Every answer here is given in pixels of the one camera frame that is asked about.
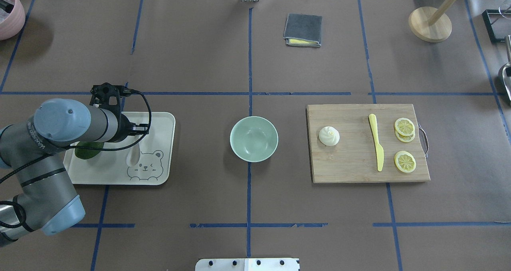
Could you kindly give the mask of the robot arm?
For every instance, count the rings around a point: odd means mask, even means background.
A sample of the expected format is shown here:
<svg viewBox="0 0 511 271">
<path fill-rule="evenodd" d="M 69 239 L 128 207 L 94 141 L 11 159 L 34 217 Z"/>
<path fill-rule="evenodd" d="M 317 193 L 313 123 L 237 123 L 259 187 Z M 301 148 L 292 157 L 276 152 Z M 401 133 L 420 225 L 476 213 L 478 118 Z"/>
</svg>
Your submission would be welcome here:
<svg viewBox="0 0 511 271">
<path fill-rule="evenodd" d="M 50 99 L 25 122 L 1 130 L 1 168 L 16 175 L 22 193 L 1 201 L 1 247 L 36 230 L 51 236 L 85 216 L 80 196 L 59 153 L 77 142 L 121 142 L 145 137 L 151 124 L 137 125 L 123 114 L 73 99 Z"/>
</svg>

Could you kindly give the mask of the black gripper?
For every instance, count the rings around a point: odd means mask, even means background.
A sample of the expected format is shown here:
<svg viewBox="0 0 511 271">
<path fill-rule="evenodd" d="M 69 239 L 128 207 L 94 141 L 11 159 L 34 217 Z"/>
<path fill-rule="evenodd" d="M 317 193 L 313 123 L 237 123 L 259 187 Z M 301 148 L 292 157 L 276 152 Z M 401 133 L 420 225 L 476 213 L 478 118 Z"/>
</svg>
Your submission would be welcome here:
<svg viewBox="0 0 511 271">
<path fill-rule="evenodd" d="M 128 136 L 146 136 L 150 130 L 149 123 L 135 124 L 132 122 L 121 122 L 120 140 L 126 139 Z"/>
</svg>

